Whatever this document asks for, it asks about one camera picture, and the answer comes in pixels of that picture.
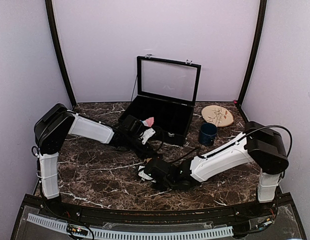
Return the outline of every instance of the open box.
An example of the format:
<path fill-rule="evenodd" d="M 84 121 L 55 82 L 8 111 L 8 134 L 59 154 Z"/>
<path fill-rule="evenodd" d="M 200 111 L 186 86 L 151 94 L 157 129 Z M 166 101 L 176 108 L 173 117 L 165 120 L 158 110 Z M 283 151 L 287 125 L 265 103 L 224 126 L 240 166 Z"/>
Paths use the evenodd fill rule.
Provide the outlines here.
<path fill-rule="evenodd" d="M 145 120 L 163 129 L 163 141 L 183 146 L 193 118 L 201 65 L 154 57 L 137 57 L 137 96 L 119 117 Z"/>

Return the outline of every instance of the table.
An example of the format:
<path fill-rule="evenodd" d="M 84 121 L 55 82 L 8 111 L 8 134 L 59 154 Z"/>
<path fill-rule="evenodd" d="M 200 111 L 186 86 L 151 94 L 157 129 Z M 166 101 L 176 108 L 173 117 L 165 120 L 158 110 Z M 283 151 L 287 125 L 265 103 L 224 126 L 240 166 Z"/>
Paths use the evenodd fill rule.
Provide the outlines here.
<path fill-rule="evenodd" d="M 79 103 L 74 111 L 114 125 L 129 102 Z M 172 161 L 199 146 L 198 131 L 208 105 L 228 109 L 234 123 L 218 129 L 214 146 L 202 146 L 207 153 L 244 130 L 244 120 L 232 102 L 197 102 L 184 147 L 164 143 L 159 153 Z M 175 211 L 236 205 L 256 199 L 260 168 L 247 163 L 219 173 L 188 191 L 152 189 L 151 182 L 138 177 L 143 164 L 133 152 L 120 152 L 100 142 L 68 136 L 59 153 L 59 189 L 62 201 L 81 206 L 139 211 Z"/>

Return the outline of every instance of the dark blue cup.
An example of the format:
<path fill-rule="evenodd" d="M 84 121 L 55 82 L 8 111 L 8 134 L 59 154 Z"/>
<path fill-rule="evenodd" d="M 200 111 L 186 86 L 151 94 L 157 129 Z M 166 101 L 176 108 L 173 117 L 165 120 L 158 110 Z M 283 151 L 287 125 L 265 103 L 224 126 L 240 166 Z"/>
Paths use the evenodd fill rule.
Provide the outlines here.
<path fill-rule="evenodd" d="M 204 146 L 213 146 L 217 134 L 217 127 L 213 123 L 204 123 L 200 126 L 198 141 Z"/>

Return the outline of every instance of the white backdrop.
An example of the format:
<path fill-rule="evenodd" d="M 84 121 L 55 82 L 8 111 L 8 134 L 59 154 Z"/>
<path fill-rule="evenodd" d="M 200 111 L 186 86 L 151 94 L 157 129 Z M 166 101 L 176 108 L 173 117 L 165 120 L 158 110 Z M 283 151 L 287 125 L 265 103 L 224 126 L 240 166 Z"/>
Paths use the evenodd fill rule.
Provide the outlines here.
<path fill-rule="evenodd" d="M 238 98 L 259 0 L 54 1 L 62 52 L 78 102 L 129 101 L 136 57 L 202 65 L 197 101 Z"/>

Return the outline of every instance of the transparent lid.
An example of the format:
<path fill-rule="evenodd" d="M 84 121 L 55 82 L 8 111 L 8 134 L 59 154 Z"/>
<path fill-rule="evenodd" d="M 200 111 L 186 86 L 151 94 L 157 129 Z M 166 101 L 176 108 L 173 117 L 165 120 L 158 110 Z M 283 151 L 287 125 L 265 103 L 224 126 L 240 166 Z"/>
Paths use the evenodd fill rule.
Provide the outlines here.
<path fill-rule="evenodd" d="M 200 65 L 159 58 L 141 57 L 139 60 L 138 94 L 195 104 Z"/>

